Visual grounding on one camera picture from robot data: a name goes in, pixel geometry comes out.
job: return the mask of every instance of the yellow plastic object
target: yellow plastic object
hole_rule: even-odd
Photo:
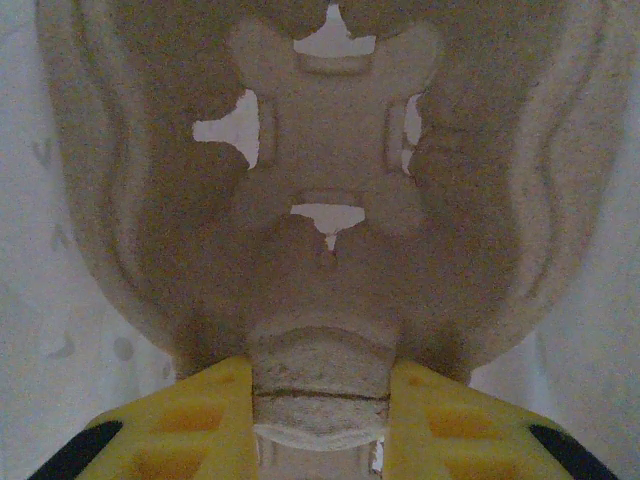
[[[251,365],[234,357],[95,418],[122,430],[78,480],[257,479]]]
[[[547,418],[401,361],[391,377],[385,480],[572,480],[529,425]]]

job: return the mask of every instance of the white fabric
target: white fabric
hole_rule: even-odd
[[[108,304],[73,243],[32,11],[0,3],[2,480],[28,476],[98,413],[173,382],[167,356]],[[640,71],[635,85],[638,99]],[[608,213],[574,288],[473,378],[565,424],[623,479],[640,465],[638,100],[632,107]]]

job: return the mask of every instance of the white cloth background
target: white cloth background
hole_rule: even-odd
[[[640,75],[593,249],[537,332],[472,384],[640,471]],[[0,479],[26,478],[102,411],[174,381],[84,269],[70,233],[33,5],[0,0]]]

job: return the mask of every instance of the white surface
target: white surface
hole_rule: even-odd
[[[169,384],[172,373],[82,267],[61,202],[33,7],[0,5],[0,478],[13,480],[91,417]],[[559,420],[629,480],[640,465],[639,77],[627,149],[581,276],[538,333],[473,379]]]

